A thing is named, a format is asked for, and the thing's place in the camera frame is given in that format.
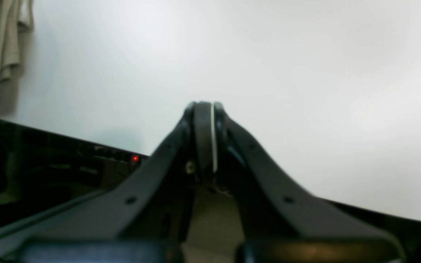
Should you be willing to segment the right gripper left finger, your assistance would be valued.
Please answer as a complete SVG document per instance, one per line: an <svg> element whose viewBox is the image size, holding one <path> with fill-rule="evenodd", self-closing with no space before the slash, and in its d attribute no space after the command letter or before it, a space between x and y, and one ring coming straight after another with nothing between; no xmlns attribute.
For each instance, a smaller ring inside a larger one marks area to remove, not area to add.
<svg viewBox="0 0 421 263"><path fill-rule="evenodd" d="M0 263L183 263L190 185L215 171L215 104L190 103L135 173L0 228Z"/></svg>

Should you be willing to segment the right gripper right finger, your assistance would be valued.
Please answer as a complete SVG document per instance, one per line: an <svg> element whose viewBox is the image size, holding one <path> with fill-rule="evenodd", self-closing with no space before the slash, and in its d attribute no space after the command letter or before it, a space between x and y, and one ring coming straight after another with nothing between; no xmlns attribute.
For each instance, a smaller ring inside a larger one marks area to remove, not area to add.
<svg viewBox="0 0 421 263"><path fill-rule="evenodd" d="M217 182L235 198L237 263L403 263L399 241L296 183L259 142L213 105Z"/></svg>

